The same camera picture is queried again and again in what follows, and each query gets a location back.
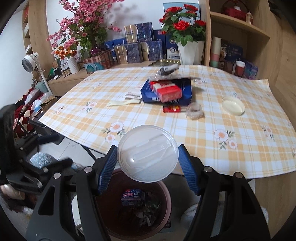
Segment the white fan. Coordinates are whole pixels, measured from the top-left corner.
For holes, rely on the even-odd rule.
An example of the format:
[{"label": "white fan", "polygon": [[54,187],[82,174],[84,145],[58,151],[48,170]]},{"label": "white fan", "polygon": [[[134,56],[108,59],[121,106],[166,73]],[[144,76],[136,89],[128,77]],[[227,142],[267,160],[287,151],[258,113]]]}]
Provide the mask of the white fan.
[{"label": "white fan", "polygon": [[27,55],[22,60],[22,66],[29,73],[33,72],[33,70],[37,66],[37,69],[38,69],[38,71],[39,71],[39,73],[40,73],[40,75],[41,75],[41,77],[43,79],[44,84],[46,85],[48,91],[53,95],[53,93],[52,93],[52,91],[51,91],[51,89],[50,89],[50,87],[49,87],[49,85],[48,85],[48,83],[47,83],[47,81],[45,79],[45,76],[44,76],[44,74],[42,72],[42,69],[40,67],[40,63],[39,63],[38,58],[39,58],[39,54],[38,53],[33,53],[33,54],[30,54],[30,55]]}]

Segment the ribbed white vase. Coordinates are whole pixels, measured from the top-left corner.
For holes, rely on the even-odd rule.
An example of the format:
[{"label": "ribbed white vase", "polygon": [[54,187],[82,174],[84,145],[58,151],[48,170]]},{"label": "ribbed white vase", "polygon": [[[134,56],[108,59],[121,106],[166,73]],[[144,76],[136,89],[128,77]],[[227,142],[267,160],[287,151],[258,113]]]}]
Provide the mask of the ribbed white vase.
[{"label": "ribbed white vase", "polygon": [[202,54],[204,50],[204,41],[190,42],[183,47],[178,43],[180,61],[182,65],[199,65],[202,63]]},{"label": "ribbed white vase", "polygon": [[75,74],[79,71],[79,68],[77,66],[77,63],[74,57],[71,57],[68,59],[68,65],[69,65],[71,74]]}]

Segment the clear plastic lid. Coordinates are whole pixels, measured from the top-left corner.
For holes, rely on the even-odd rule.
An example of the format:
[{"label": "clear plastic lid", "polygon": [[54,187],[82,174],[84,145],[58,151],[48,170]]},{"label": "clear plastic lid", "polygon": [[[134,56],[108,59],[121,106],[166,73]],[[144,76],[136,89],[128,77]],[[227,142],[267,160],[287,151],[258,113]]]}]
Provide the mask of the clear plastic lid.
[{"label": "clear plastic lid", "polygon": [[166,130],[150,125],[133,128],[120,140],[117,159],[131,179],[152,183],[167,177],[176,167],[178,145]]}]

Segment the yellow and white plaid tablecloth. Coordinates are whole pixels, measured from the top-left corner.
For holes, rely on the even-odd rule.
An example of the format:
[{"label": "yellow and white plaid tablecloth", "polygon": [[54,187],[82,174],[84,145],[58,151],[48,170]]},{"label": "yellow and white plaid tablecloth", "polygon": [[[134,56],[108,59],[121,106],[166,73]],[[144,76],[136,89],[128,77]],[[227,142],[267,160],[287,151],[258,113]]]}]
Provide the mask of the yellow and white plaid tablecloth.
[{"label": "yellow and white plaid tablecloth", "polygon": [[[131,88],[142,86],[159,67],[97,71],[55,103],[40,121],[93,150],[107,153],[121,137],[139,125],[155,125],[172,134],[193,156],[217,172],[246,178],[267,177],[296,170],[296,133],[272,95],[268,80],[250,81],[205,66],[181,66],[179,74],[192,81],[193,100],[203,108],[199,120],[185,113],[163,113],[161,104],[107,107],[124,100]],[[240,99],[245,114],[227,114],[225,96]],[[176,172],[181,172],[178,165]]]}]

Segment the metal screw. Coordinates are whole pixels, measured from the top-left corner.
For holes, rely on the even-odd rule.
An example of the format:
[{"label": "metal screw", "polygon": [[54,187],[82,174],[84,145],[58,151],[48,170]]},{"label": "metal screw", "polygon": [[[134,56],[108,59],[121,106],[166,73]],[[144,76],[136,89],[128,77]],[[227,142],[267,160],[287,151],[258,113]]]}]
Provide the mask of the metal screw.
[{"label": "metal screw", "polygon": [[41,182],[37,182],[37,186],[38,186],[39,188],[42,188],[42,187],[43,187],[43,185],[42,185]]},{"label": "metal screw", "polygon": [[211,167],[208,167],[208,166],[204,167],[205,172],[211,172],[212,170],[213,169]]},{"label": "metal screw", "polygon": [[236,172],[236,173],[235,173],[235,176],[236,176],[237,178],[242,178],[242,177],[243,177],[243,175],[242,175],[240,172]]},{"label": "metal screw", "polygon": [[54,179],[58,179],[61,177],[61,174],[59,172],[55,173],[54,174]]},{"label": "metal screw", "polygon": [[90,173],[92,171],[92,167],[86,167],[85,169],[84,169],[84,172],[85,173]]}]

